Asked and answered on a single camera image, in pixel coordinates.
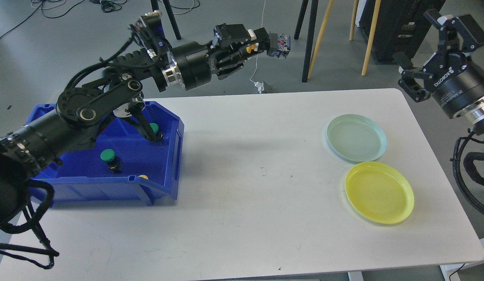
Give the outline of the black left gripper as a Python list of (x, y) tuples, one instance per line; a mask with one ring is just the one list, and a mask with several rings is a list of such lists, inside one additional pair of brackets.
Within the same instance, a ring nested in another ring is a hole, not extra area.
[(221, 24), (214, 27), (212, 41), (190, 42), (169, 51), (162, 75), (166, 85), (189, 91), (207, 84), (213, 75), (218, 80), (227, 78), (263, 51), (282, 55), (282, 34), (268, 33), (264, 27), (252, 30), (242, 24)]

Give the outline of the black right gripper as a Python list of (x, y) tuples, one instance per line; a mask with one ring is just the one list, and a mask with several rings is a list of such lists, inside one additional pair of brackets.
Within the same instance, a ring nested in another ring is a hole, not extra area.
[(402, 69), (398, 84), (413, 101), (434, 98), (450, 119), (465, 117), (474, 131), (484, 131), (484, 71), (470, 58), (484, 47), (484, 30), (470, 14), (443, 16), (430, 9), (423, 15), (438, 30), (437, 51), (421, 68), (405, 53), (394, 53)]

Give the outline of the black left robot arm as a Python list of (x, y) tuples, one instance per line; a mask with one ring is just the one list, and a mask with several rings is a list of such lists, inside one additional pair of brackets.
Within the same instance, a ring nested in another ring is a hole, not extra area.
[(162, 13), (154, 10), (131, 24), (130, 38), (108, 59), (78, 72), (50, 112), (0, 138), (0, 230), (8, 234), (32, 231), (42, 248), (0, 243), (0, 254), (26, 260), (49, 270), (58, 251), (40, 225), (53, 203), (53, 185), (36, 180), (51, 164), (62, 166), (65, 153), (92, 149), (97, 138), (117, 118), (148, 142), (160, 144), (164, 132), (144, 115), (142, 81), (153, 78), (159, 91), (170, 85), (185, 90), (222, 80), (243, 68), (251, 57), (266, 53), (286, 57), (290, 38), (263, 27), (242, 24), (214, 27), (206, 43), (176, 48), (165, 38)]

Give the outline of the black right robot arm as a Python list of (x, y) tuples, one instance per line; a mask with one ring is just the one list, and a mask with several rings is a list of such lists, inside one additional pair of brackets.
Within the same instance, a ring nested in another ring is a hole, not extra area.
[(470, 14), (461, 16), (441, 15), (431, 9), (424, 17), (439, 34), (437, 51), (420, 68), (403, 52), (394, 54), (400, 66), (399, 86), (417, 103), (434, 98), (450, 119), (464, 117), (471, 123), (468, 135), (460, 137), (451, 158), (453, 176), (465, 199), (484, 215), (484, 204), (470, 192), (461, 169), (470, 179), (484, 186), (475, 162), (484, 162), (483, 152), (462, 155), (468, 142), (484, 144), (475, 137), (484, 134), (484, 70), (472, 60), (472, 53), (484, 47), (484, 30)]

